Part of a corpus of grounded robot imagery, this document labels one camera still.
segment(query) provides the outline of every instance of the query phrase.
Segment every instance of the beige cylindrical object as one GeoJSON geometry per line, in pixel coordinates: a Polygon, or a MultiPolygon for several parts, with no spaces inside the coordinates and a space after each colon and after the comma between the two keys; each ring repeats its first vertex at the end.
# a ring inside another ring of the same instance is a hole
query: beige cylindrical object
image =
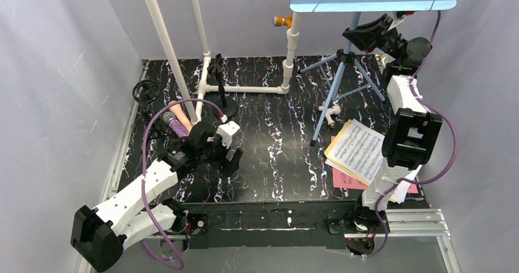
{"type": "Polygon", "coordinates": [[[193,128],[193,124],[191,124],[191,122],[189,121],[188,117],[185,115],[185,113],[182,110],[182,107],[180,106],[180,104],[177,104],[177,105],[171,107],[170,108],[170,112],[175,114],[175,117],[177,118],[177,120],[182,124],[182,126],[184,126],[184,128],[188,132],[191,132],[191,129],[193,128]]]}

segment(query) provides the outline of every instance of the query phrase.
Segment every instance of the vertical white pole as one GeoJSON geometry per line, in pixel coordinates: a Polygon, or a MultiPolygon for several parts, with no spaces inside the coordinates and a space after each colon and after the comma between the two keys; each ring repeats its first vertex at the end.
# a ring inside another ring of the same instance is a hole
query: vertical white pole
{"type": "MultiPolygon", "coordinates": [[[[166,56],[168,57],[168,61],[170,62],[170,66],[173,71],[175,81],[180,89],[181,96],[183,99],[189,99],[191,98],[189,96],[189,90],[187,89],[187,85],[185,84],[184,76],[182,74],[182,70],[180,69],[177,56],[175,54],[175,51],[173,50],[173,44],[171,43],[170,36],[168,35],[168,30],[166,29],[166,24],[164,23],[164,19],[162,18],[162,13],[160,13],[159,4],[157,3],[157,0],[145,1],[147,8],[149,10],[149,14],[151,15],[153,23],[155,24],[157,33],[159,34],[162,47],[164,48],[166,56]]],[[[196,123],[198,119],[196,117],[195,107],[193,107],[193,103],[187,102],[185,106],[187,108],[187,113],[189,114],[191,122],[196,123]]]]}
{"type": "Polygon", "coordinates": [[[195,11],[196,25],[198,25],[198,34],[200,35],[200,42],[204,50],[204,56],[208,56],[209,46],[207,45],[206,30],[204,29],[204,21],[202,20],[202,11],[200,11],[200,3],[198,0],[191,0],[193,10],[195,11]]]}
{"type": "Polygon", "coordinates": [[[290,78],[292,78],[292,71],[294,69],[294,55],[299,41],[300,24],[301,15],[294,12],[292,14],[292,27],[286,31],[288,51],[286,53],[286,59],[283,61],[283,84],[281,85],[281,90],[284,94],[286,94],[290,88],[290,78]]]}

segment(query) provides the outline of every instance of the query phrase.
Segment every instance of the gray floor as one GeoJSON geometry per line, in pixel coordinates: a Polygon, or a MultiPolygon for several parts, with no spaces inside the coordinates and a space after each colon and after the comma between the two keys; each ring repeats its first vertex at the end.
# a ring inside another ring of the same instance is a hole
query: gray floor
{"type": "MultiPolygon", "coordinates": [[[[159,251],[159,241],[149,240],[159,251]]],[[[362,261],[320,247],[228,247],[188,250],[183,272],[447,272],[436,237],[392,237],[377,256],[362,261]]],[[[148,257],[139,245],[124,252],[107,273],[173,270],[148,257]]]]}

